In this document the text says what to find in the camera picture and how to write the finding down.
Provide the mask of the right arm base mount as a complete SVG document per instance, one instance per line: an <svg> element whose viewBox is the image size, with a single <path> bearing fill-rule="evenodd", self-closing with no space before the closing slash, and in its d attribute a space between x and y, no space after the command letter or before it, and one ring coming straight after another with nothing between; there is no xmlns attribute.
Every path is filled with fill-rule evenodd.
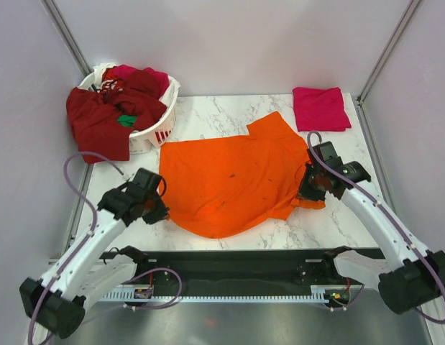
<svg viewBox="0 0 445 345"><path fill-rule="evenodd" d="M298 263L298 274L302 285L347 285L357 281L340 275L334 259L338 252L325 251L319 258L306 258Z"/></svg>

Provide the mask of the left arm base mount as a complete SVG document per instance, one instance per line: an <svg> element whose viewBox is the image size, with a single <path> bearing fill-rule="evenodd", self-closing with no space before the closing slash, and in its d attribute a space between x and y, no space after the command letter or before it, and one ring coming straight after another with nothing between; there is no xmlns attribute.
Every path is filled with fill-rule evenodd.
<svg viewBox="0 0 445 345"><path fill-rule="evenodd" d="M155 284L170 285L172 282L178 282L177 277L169 267L158 267L155 259L146 252L127 246L120 249L117 254L121 255L122 258L131 259L135 265L132 278L129 278L125 284L149 283L154 287Z"/></svg>

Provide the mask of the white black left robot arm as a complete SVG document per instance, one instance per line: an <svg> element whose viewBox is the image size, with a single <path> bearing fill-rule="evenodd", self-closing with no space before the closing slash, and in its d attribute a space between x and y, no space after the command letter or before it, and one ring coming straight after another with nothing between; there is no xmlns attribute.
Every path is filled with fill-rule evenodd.
<svg viewBox="0 0 445 345"><path fill-rule="evenodd" d="M146 255L133 246L120 249L96 274L89 272L113 240L136 220L151 225L168 218L169 209L162 200L166 188L163 176L138 169L131 180L103 194L88 228L47 272L20 285L24 310L31 319L28 341L33 340L35 325L68 338L103 295L125 280L144 282L149 277Z"/></svg>

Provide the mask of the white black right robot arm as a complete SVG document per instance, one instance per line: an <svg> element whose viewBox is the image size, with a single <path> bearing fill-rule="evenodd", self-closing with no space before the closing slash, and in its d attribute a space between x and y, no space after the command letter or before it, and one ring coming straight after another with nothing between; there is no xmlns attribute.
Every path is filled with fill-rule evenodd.
<svg viewBox="0 0 445 345"><path fill-rule="evenodd" d="M380 294L385 305L400 315L418 311L437 298L445 304L445 252L432 252L378 193L370 174L356 162L343 163L331 142L309 145L310 158L298 198L324 201L331 194L362 222L383 257L373 259L346 246L325 253L321 274L328 282L355 280ZM425 319L445 324L445 316Z"/></svg>

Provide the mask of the orange t shirt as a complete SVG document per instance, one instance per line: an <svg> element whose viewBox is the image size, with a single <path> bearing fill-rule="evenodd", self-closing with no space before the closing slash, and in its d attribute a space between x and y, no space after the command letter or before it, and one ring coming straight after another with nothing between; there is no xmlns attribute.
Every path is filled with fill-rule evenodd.
<svg viewBox="0 0 445 345"><path fill-rule="evenodd" d="M297 195L309 162L307 144L282 115L273 112L247 129L247 135L162 146L159 172L172 222L221 239L267 219L286 220L296 208L325 208L323 201Z"/></svg>

